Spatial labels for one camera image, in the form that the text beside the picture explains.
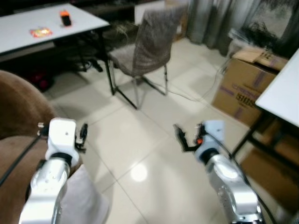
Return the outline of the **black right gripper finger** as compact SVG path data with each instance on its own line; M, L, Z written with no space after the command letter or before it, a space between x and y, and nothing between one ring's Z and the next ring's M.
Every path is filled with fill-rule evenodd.
M174 124L173 127L174 127L174 130L175 130L175 135L177 137L177 140L178 140L179 144L181 145L182 151L187 151L188 143L187 143L187 140L186 140L186 133L177 124Z

